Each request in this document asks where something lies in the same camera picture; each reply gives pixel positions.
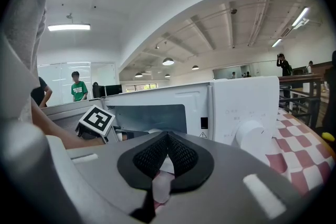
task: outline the fluorescent light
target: fluorescent light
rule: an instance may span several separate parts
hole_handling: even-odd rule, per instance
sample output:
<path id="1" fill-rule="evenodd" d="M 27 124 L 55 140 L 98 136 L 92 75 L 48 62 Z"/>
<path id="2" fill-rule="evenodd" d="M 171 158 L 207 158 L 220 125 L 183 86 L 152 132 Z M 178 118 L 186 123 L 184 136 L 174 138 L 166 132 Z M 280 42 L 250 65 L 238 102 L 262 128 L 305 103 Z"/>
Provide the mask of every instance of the fluorescent light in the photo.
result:
<path id="1" fill-rule="evenodd" d="M 65 24 L 65 25 L 49 25 L 49 31 L 59 30 L 90 30 L 89 24 Z"/>
<path id="2" fill-rule="evenodd" d="M 281 41 L 282 41 L 282 39 L 279 38 L 279 39 L 273 44 L 272 48 L 275 47 L 276 45 L 278 45 Z"/>
<path id="3" fill-rule="evenodd" d="M 90 68 L 90 66 L 77 66 L 77 67 L 69 67 L 69 68 L 83 68 L 83 67 Z"/>
<path id="4" fill-rule="evenodd" d="M 141 78 L 141 77 L 143 77 L 143 75 L 140 72 L 138 72 L 138 73 L 135 74 L 135 77 L 136 78 Z"/>
<path id="5" fill-rule="evenodd" d="M 172 58 L 165 58 L 162 62 L 164 66 L 170 66 L 174 63 L 174 60 Z"/>
<path id="6" fill-rule="evenodd" d="M 307 13 L 308 10 L 309 10 L 309 8 L 304 8 L 303 11 L 301 12 L 301 14 L 299 15 L 299 17 L 292 24 L 292 26 L 296 26 L 300 22 L 300 20 L 302 19 L 302 17 Z"/>

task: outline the ceiling beam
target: ceiling beam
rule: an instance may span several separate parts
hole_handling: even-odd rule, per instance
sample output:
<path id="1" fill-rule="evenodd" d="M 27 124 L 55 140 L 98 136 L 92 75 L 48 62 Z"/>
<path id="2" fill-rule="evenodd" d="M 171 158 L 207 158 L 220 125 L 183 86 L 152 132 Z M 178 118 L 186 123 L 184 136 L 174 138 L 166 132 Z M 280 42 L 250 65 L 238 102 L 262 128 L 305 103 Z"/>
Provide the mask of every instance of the ceiling beam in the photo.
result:
<path id="1" fill-rule="evenodd" d="M 192 48 L 190 48 L 188 45 L 186 45 L 185 43 L 183 43 L 183 41 L 173 35 L 171 35 L 169 32 L 166 32 L 162 35 L 162 38 L 164 38 L 165 40 L 170 41 L 172 44 L 184 49 L 185 51 L 189 52 L 190 54 L 192 54 L 193 56 L 197 56 L 197 51 L 193 50 Z"/>
<path id="2" fill-rule="evenodd" d="M 226 25 L 226 30 L 228 33 L 228 44 L 230 48 L 235 48 L 234 40 L 233 40 L 233 31 L 232 31 L 232 18 L 231 18 L 231 12 L 230 12 L 230 2 L 226 4 L 221 4 L 221 9 L 226 11 L 224 16 L 224 25 Z"/>
<path id="3" fill-rule="evenodd" d="M 280 35 L 284 32 L 283 30 L 285 29 L 285 27 L 287 27 L 288 23 L 295 16 L 299 16 L 299 12 L 302 10 L 304 5 L 305 5 L 304 0 L 296 0 L 296 2 L 293 4 L 293 6 L 288 11 L 286 18 L 282 21 L 282 23 L 279 25 L 279 27 L 275 31 L 274 35 L 271 37 L 270 44 L 273 44 L 274 40 L 280 38 Z"/>
<path id="4" fill-rule="evenodd" d="M 160 57 L 160 58 L 163 58 L 163 59 L 169 57 L 169 58 L 172 58 L 176 62 L 184 63 L 184 61 L 179 59 L 179 58 L 176 58 L 176 57 L 173 57 L 173 56 L 170 56 L 170 55 L 164 55 L 164 54 L 161 54 L 159 52 L 142 51 L 141 53 L 151 55 L 151 56 Z"/>
<path id="5" fill-rule="evenodd" d="M 250 35 L 250 38 L 247 44 L 248 47 L 252 47 L 258 38 L 259 32 L 263 26 L 262 24 L 267 14 L 267 9 L 269 7 L 269 1 L 270 0 L 259 0 L 259 2 L 261 2 L 262 4 L 257 5 L 256 17 L 255 17 L 251 35 Z"/>
<path id="6" fill-rule="evenodd" d="M 198 15 L 195 15 L 195 16 L 191 17 L 187 21 L 190 24 L 194 24 L 194 28 L 195 28 L 196 32 L 201 37 L 201 39 L 203 40 L 204 44 L 210 50 L 216 49 L 216 46 L 215 46 L 214 42 L 212 41 L 209 33 L 205 30 L 205 27 L 204 27 L 203 23 L 200 21 Z"/>

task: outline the glass partition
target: glass partition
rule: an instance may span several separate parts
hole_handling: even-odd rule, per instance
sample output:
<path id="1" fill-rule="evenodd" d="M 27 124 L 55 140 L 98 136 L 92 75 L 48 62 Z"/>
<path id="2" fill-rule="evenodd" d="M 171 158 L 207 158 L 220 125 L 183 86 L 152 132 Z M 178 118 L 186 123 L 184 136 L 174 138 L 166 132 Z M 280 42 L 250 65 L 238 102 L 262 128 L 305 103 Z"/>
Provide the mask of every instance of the glass partition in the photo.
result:
<path id="1" fill-rule="evenodd" d="M 60 90 L 60 71 L 61 65 L 42 65 L 38 68 L 38 75 L 52 89 L 52 95 L 47 102 L 47 106 L 62 104 L 62 96 Z"/>
<path id="2" fill-rule="evenodd" d="M 97 82 L 101 86 L 116 84 L 114 63 L 68 62 L 54 65 L 40 65 L 37 67 L 38 75 L 43 78 L 52 89 L 52 95 L 47 106 L 66 104 L 72 102 L 71 74 L 79 73 L 79 80 L 83 81 L 88 89 L 87 99 L 93 98 L 92 84 Z"/>

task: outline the wooden handrail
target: wooden handrail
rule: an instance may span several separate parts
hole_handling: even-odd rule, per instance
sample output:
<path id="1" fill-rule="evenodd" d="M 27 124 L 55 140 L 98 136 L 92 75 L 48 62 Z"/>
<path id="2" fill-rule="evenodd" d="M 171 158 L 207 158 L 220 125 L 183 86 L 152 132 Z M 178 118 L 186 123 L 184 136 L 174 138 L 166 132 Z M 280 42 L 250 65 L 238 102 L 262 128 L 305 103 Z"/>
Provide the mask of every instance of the wooden handrail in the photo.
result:
<path id="1" fill-rule="evenodd" d="M 319 81 L 322 79 L 322 75 L 320 74 L 309 74 L 309 75 L 301 75 L 301 76 L 285 76 L 278 77 L 280 84 L 282 82 L 299 82 L 299 81 Z"/>

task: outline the red and white checkered tablecloth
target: red and white checkered tablecloth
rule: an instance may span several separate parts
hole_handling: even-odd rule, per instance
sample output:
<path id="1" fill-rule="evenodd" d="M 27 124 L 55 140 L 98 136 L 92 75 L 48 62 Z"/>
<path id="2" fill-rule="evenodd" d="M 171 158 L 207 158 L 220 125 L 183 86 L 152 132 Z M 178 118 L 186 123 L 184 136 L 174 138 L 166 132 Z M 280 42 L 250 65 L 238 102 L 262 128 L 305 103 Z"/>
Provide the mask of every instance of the red and white checkered tablecloth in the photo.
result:
<path id="1" fill-rule="evenodd" d="M 291 181 L 301 194 L 324 184 L 336 161 L 330 146 L 282 109 L 278 111 L 276 127 L 265 163 Z M 171 174 L 160 171 L 160 180 L 169 184 L 172 179 Z M 156 213 L 164 204 L 154 201 Z"/>

